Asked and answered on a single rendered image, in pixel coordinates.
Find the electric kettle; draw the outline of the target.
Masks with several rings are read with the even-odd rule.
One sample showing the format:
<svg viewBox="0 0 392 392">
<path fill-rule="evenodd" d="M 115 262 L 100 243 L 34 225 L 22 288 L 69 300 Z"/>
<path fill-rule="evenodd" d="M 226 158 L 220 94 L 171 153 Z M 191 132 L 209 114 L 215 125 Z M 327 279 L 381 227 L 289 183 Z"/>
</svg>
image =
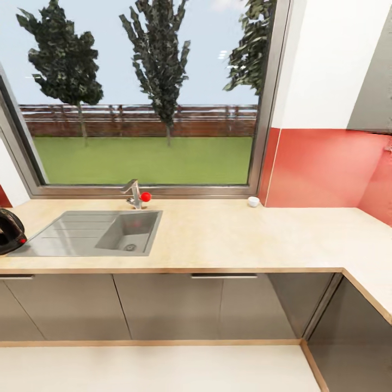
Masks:
<svg viewBox="0 0 392 392">
<path fill-rule="evenodd" d="M 27 238 L 20 219 L 11 211 L 0 207 L 0 255 L 19 249 L 24 244 L 22 240 L 26 241 Z"/>
</svg>

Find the coffee cup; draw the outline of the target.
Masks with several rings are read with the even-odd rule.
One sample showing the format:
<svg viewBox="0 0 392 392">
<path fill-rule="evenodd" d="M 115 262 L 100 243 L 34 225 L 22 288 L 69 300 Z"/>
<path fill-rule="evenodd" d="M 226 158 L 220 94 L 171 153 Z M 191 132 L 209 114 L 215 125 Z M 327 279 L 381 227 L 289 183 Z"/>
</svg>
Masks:
<svg viewBox="0 0 392 392">
<path fill-rule="evenodd" d="M 259 198 L 255 198 L 255 197 L 250 197 L 248 199 L 249 205 L 252 207 L 256 207 L 259 203 Z"/>
</svg>

